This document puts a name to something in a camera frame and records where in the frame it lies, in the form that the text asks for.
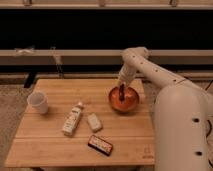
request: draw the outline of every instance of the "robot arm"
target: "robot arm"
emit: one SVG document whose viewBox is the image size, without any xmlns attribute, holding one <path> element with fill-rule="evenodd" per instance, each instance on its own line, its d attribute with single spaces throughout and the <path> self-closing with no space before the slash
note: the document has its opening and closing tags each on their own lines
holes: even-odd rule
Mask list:
<svg viewBox="0 0 213 171">
<path fill-rule="evenodd" d="M 139 70 L 143 73 L 150 81 L 157 86 L 163 88 L 167 85 L 173 84 L 184 84 L 190 87 L 201 89 L 189 80 L 181 77 L 180 75 L 174 74 L 150 61 L 148 58 L 148 50 L 144 47 L 128 48 L 123 51 L 122 57 L 124 65 L 119 72 L 119 83 L 118 85 L 125 83 L 127 86 L 135 78 L 135 73 Z"/>
<path fill-rule="evenodd" d="M 139 70 L 162 88 L 155 104 L 156 171 L 208 171 L 206 121 L 213 97 L 191 81 L 150 61 L 144 47 L 128 48 L 118 86 L 129 86 Z"/>
</svg>

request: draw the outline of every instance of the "white cup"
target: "white cup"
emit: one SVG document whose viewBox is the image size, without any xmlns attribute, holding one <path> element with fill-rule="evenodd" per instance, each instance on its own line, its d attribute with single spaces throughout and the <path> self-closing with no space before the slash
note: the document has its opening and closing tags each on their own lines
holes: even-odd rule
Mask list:
<svg viewBox="0 0 213 171">
<path fill-rule="evenodd" d="M 27 103 L 35 108 L 40 114 L 45 114 L 48 111 L 46 95 L 41 91 L 31 93 L 27 98 Z"/>
</svg>

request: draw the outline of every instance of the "candy bar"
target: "candy bar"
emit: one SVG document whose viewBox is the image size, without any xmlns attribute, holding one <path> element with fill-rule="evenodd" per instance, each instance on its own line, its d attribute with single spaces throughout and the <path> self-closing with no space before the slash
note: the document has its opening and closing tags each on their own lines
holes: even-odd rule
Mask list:
<svg viewBox="0 0 213 171">
<path fill-rule="evenodd" d="M 107 141 L 105 141 L 95 135 L 92 135 L 90 137 L 88 146 L 96 149 L 97 151 L 99 151 L 107 156 L 110 156 L 112 149 L 113 149 L 112 144 L 108 143 Z"/>
</svg>

